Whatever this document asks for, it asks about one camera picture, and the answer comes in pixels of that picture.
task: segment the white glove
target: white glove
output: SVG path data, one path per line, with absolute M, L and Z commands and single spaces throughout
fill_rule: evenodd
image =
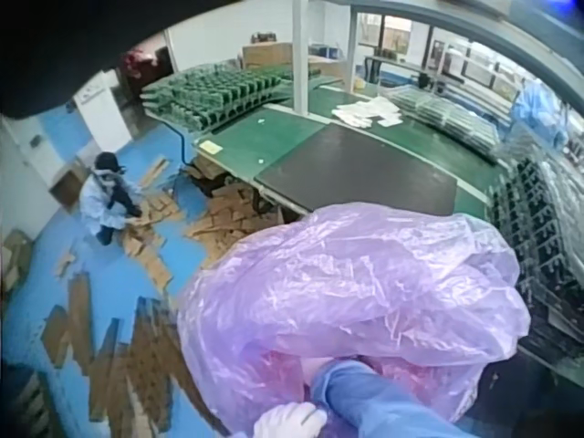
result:
M 254 425 L 254 438 L 314 438 L 327 422 L 327 413 L 312 403 L 281 404 Z

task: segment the worker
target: worker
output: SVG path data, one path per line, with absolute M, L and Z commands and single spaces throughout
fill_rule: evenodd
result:
M 329 411 L 355 427 L 359 438 L 472 437 L 357 360 L 322 366 L 312 379 L 311 397 L 314 404 L 290 403 L 264 413 L 255 423 L 254 438 L 316 437 Z
M 539 79 L 527 82 L 509 115 L 513 122 L 524 122 L 551 150 L 561 151 L 568 143 L 568 105 Z
M 115 154 L 102 152 L 81 188 L 83 222 L 102 245 L 109 245 L 114 231 L 122 230 L 142 215 L 136 204 L 140 189 L 128 182 L 124 173 Z

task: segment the stacked trays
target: stacked trays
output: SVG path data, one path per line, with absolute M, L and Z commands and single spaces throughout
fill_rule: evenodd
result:
M 521 268 L 516 288 L 530 309 L 532 327 L 520 344 L 554 365 L 584 356 L 584 283 L 574 259 L 582 230 L 566 222 L 571 201 L 558 197 L 552 167 L 541 160 L 519 162 L 492 189 L 488 216 L 515 249 Z
M 381 94 L 419 121 L 441 130 L 486 158 L 495 159 L 499 134 L 493 123 L 413 85 L 385 89 Z
M 319 70 L 310 70 L 312 75 Z M 163 78 L 142 91 L 147 112 L 203 134 L 269 101 L 290 68 L 240 70 L 216 66 L 193 68 Z
M 418 106 L 422 105 L 424 102 L 435 99 L 435 97 L 429 92 L 418 89 L 412 85 L 385 89 L 381 95 L 397 105 L 400 110 L 408 111 L 412 114 L 415 114 Z

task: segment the black cap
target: black cap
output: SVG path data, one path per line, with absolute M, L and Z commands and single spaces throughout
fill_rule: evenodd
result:
M 95 158 L 95 168 L 98 171 L 119 172 L 118 157 L 112 152 L 102 152 Z

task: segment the plastic bag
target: plastic bag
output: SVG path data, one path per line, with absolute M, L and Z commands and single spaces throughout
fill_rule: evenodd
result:
M 232 432 L 303 401 L 299 358 L 310 357 L 365 356 L 454 421 L 485 365 L 528 332 L 518 275 L 513 250 L 479 219 L 332 205 L 199 271 L 179 310 L 182 352 Z

